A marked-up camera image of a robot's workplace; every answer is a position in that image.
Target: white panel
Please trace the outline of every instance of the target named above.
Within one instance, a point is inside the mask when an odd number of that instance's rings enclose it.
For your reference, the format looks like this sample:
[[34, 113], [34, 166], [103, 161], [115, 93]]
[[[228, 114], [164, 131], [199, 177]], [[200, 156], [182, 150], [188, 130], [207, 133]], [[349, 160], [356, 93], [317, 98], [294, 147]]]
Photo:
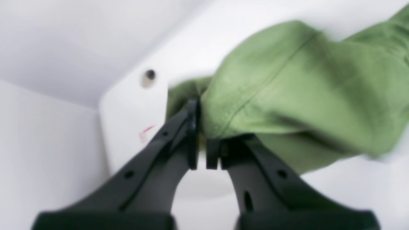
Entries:
[[108, 177], [95, 110], [0, 81], [0, 229], [83, 198]]

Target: white surface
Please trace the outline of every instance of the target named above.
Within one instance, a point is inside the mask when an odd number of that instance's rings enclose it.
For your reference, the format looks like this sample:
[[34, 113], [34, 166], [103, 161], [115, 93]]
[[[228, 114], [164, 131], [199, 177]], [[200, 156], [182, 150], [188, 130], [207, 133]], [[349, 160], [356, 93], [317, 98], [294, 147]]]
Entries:
[[[386, 20], [406, 3], [403, 0], [219, 0], [182, 26], [135, 69], [153, 68], [175, 85], [187, 78], [212, 74], [229, 51], [267, 26], [301, 19], [339, 40]], [[138, 77], [140, 73], [129, 74], [125, 79], [135, 81]], [[135, 103], [135, 111], [139, 106], [143, 102]], [[139, 111], [164, 113], [155, 109]], [[352, 207], [374, 209], [383, 230], [408, 229], [408, 221], [404, 219], [409, 207], [404, 193], [409, 183], [404, 176], [407, 149], [408, 146], [401, 150], [406, 156], [396, 155], [385, 167], [354, 158], [305, 178], [335, 200]], [[109, 154], [122, 161], [131, 157], [124, 157], [121, 152]], [[181, 230], [233, 228], [238, 216], [237, 204], [231, 184], [225, 186], [225, 183], [228, 182], [223, 172], [188, 172], [178, 187], [172, 209]]]
[[0, 229], [29, 230], [108, 177], [95, 110], [0, 81]]
[[99, 112], [113, 174], [141, 151], [165, 121], [168, 84], [158, 72], [150, 87], [142, 84], [149, 62], [143, 61], [101, 99]]
[[207, 0], [1, 0], [0, 79], [96, 108]]

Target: dark hole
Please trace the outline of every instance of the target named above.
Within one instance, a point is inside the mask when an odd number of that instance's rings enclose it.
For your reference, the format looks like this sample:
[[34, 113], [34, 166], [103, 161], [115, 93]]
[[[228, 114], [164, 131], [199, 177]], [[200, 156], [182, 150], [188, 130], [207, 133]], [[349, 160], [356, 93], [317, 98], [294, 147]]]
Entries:
[[278, 170], [277, 174], [281, 177], [281, 178], [287, 178], [287, 173], [284, 170]]
[[125, 174], [125, 178], [126, 178], [126, 179], [129, 179], [129, 178], [133, 177], [133, 174], [134, 174], [133, 171], [128, 171], [128, 172]]
[[246, 205], [247, 212], [253, 211], [252, 198], [250, 197], [250, 194], [247, 191], [244, 192], [244, 205]]
[[154, 70], [148, 70], [148, 71], [145, 72], [145, 76], [147, 78], [149, 78], [150, 80], [155, 79], [155, 75], [156, 75], [156, 73], [155, 73]]

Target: green towel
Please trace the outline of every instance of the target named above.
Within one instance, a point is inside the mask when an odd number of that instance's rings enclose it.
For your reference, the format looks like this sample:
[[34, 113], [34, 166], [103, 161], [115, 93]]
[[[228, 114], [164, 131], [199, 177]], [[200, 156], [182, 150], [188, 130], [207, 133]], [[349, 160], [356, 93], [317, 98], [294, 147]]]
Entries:
[[302, 174], [391, 151], [409, 119], [409, 5], [340, 42], [300, 21], [260, 31], [212, 77], [169, 91], [167, 117], [200, 96], [207, 138], [255, 133]]

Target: black plastic base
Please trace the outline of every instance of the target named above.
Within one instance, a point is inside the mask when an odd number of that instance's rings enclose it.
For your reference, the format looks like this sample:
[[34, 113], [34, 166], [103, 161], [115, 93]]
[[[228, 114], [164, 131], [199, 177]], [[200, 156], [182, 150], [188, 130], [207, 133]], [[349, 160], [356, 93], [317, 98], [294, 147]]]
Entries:
[[42, 213], [34, 224], [41, 230], [176, 230], [163, 213]]
[[255, 212], [241, 215], [236, 230], [378, 230], [371, 212]]

